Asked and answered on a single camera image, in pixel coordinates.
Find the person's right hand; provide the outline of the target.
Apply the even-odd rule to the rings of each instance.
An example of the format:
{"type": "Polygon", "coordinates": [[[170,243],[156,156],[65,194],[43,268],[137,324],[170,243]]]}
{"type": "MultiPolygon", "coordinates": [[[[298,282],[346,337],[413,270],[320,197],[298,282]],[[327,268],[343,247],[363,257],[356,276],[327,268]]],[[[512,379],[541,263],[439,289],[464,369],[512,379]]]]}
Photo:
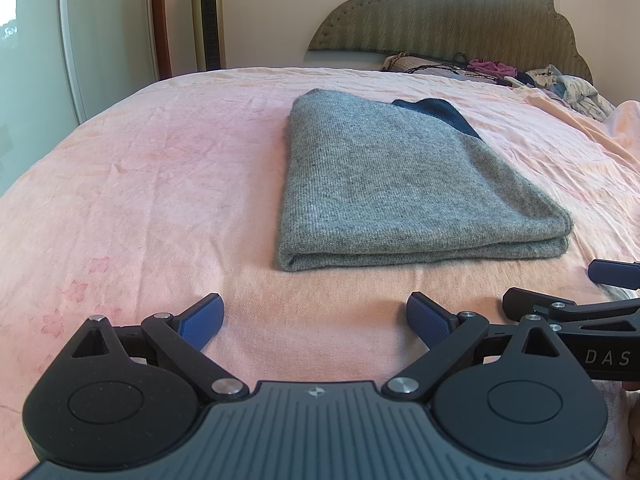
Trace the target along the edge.
{"type": "Polygon", "coordinates": [[[631,459],[627,467],[627,474],[633,479],[640,478],[640,384],[638,382],[623,382],[622,388],[628,393],[634,393],[634,405],[629,413],[629,431],[631,434],[631,459]]]}

